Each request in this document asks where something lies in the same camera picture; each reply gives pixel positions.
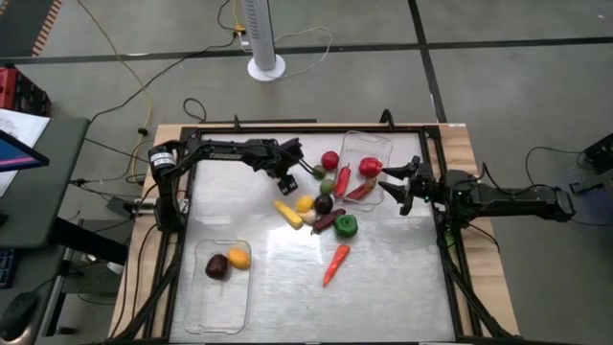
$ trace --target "black mat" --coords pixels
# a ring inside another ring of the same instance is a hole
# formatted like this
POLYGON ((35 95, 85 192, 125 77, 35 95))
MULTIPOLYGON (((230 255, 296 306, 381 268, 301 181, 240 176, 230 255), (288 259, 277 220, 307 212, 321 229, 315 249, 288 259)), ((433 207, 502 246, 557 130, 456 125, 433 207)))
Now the black mat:
POLYGON ((54 0, 5 1, 0 14, 0 58, 31 57, 54 0))

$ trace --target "red chili pepper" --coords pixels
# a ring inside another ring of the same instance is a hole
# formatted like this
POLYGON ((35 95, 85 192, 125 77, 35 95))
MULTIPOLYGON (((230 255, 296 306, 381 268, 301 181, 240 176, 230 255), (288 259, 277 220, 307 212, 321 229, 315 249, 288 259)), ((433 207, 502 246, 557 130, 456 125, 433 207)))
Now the red chili pepper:
POLYGON ((376 186, 376 178, 369 178, 351 193, 345 196, 353 200, 361 200, 364 196, 370 193, 376 186))
POLYGON ((336 190, 334 191, 334 196, 341 197, 347 191, 347 186, 349 185, 349 178, 352 175, 352 170, 349 169, 349 164, 347 167, 343 167, 341 171, 338 173, 338 179, 336 180, 336 190))
POLYGON ((340 266, 347 255, 349 254, 350 247, 346 244, 341 244, 336 248, 336 253, 334 253, 334 258, 332 258, 332 262, 329 264, 328 270, 326 271, 326 275, 324 276, 324 288, 332 280, 332 277, 338 270, 338 266, 340 266))
POLYGON ((381 173, 381 168, 383 168, 383 163, 380 160, 366 157, 360 161, 359 171, 365 177, 374 178, 381 173))

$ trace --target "plastic tray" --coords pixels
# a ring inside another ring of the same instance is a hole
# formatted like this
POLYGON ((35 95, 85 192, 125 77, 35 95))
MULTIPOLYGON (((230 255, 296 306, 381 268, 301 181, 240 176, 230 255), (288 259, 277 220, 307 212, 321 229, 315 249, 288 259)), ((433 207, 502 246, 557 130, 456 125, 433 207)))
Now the plastic tray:
POLYGON ((230 248, 238 248, 251 256, 251 246, 246 241, 205 240, 193 250, 195 268, 183 321, 185 331, 190 334, 237 334, 245 327, 252 268, 239 270, 229 266, 228 274, 221 281, 211 279, 205 273, 209 260, 215 254, 226 255, 230 248))
MULTIPOLYGON (((351 191, 366 182, 366 177, 359 173, 359 165, 362 158, 374 157, 383 163, 383 167, 387 167, 390 154, 392 153, 392 142, 384 137, 358 132, 348 131, 343 138, 343 147, 341 148, 341 156, 336 170, 334 181, 338 181, 338 174, 343 167, 349 164, 352 174, 349 180, 349 185, 345 196, 351 191)), ((385 181, 385 173, 380 173, 377 177, 378 181, 385 181)), ((366 197, 361 200, 352 200, 346 197, 341 197, 343 205, 357 208, 360 210, 371 210, 375 205, 383 202, 385 191, 378 185, 366 197)))

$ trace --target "monitor screen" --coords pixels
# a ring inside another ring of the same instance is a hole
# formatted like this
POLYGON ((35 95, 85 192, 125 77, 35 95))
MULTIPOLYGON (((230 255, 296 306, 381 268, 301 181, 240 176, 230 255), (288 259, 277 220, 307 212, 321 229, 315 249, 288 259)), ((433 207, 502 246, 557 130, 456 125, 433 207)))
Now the monitor screen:
POLYGON ((0 130, 0 172, 41 167, 49 164, 42 154, 0 130))

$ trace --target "concrete floor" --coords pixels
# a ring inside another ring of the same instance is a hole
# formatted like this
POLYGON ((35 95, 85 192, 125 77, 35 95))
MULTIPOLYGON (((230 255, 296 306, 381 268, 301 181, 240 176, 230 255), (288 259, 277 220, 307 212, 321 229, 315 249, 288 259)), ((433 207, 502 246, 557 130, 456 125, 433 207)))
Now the concrete floor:
MULTIPOLYGON (((122 53, 200 50, 227 41, 215 22, 221 1, 85 1, 122 53)), ((337 44, 415 42, 406 2, 271 0, 276 34, 327 26, 337 44)), ((430 42, 605 36, 613 32, 609 1, 419 1, 430 42)), ((229 25, 230 13, 223 18, 229 25)), ((286 42, 322 45, 324 34, 286 42)), ((43 56, 108 55, 110 50, 77 6, 66 0, 43 56)), ((449 122, 467 123, 478 161, 486 161, 497 180, 508 186, 528 183, 523 160, 527 150, 544 145, 582 150, 613 128, 613 45, 488 48, 431 52, 449 122)), ((318 55, 286 57, 288 69, 309 65, 318 55)), ((271 84, 246 75, 246 57, 192 59, 157 80, 149 92, 151 125, 193 123, 181 104, 196 97, 209 120, 315 118, 320 122, 371 122, 383 108, 399 122, 434 122, 435 114, 417 51, 342 53, 308 73, 271 84)), ((171 61, 131 62, 143 79, 171 61)), ((115 62, 24 65, 21 70, 54 100, 55 116, 91 118, 121 103, 138 89, 115 62)), ((130 151, 135 130, 145 118, 145 101, 105 115, 88 136, 130 151)), ((565 187, 586 172, 574 156, 539 152, 531 160, 537 182, 565 187)), ((111 177, 127 160, 85 144, 74 177, 111 177)), ((92 188, 138 194, 124 182, 92 188)), ((577 199, 578 219, 613 222, 612 198, 595 193, 577 199)), ((61 214, 81 210, 87 219, 112 219, 96 195, 70 188, 61 214)), ((500 218, 494 222, 520 332, 529 339, 608 344, 613 338, 613 228, 558 224, 536 218, 500 218)), ((75 301, 71 315, 110 308, 75 301)), ((108 323, 85 324, 91 340, 108 323)), ((70 337, 45 339, 73 343, 70 337)))

